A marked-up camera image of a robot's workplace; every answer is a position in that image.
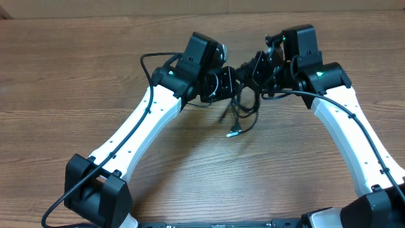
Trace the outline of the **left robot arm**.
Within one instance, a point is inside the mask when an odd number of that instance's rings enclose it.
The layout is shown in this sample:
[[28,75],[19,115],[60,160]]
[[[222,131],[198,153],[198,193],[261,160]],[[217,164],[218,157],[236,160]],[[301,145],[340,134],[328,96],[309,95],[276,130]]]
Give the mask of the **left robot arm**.
[[225,45],[194,32],[184,52],[169,55],[146,75],[142,101],[108,141],[66,164],[63,203],[86,220],[81,227],[137,227],[128,183],[148,147],[189,101],[199,96],[213,103],[232,94],[235,84],[222,69]]

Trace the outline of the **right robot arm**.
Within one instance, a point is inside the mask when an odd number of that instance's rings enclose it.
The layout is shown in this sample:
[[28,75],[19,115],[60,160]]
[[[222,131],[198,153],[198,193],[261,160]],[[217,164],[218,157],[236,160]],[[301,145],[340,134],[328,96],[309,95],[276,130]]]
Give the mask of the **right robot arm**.
[[343,67],[323,61],[315,28],[287,28],[265,42],[268,50],[249,64],[249,86],[264,99],[301,97],[331,135],[357,194],[341,208],[303,214],[297,226],[403,227],[404,169],[367,120]]

